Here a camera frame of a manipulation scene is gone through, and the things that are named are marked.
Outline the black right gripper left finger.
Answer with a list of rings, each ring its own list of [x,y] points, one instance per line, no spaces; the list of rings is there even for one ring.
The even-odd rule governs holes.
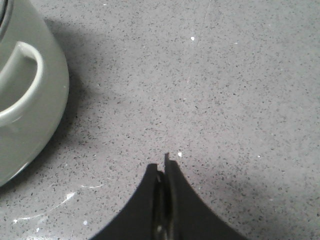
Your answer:
[[[124,208],[93,240],[150,240],[153,235],[154,190],[158,168],[152,163]]]

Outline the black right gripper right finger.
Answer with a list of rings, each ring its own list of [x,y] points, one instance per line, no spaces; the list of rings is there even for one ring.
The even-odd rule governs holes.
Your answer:
[[[164,155],[169,240],[245,240],[202,201],[176,161]]]

